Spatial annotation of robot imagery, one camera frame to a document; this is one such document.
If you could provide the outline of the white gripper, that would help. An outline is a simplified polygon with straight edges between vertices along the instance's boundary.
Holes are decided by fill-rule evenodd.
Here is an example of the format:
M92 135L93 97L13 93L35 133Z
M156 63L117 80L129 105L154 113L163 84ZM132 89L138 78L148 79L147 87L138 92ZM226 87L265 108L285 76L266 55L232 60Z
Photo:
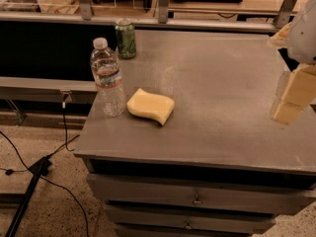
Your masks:
M316 98L316 0L308 0L291 23L267 41L269 47L287 48L288 56L300 64L289 78L277 104L273 120L293 123Z

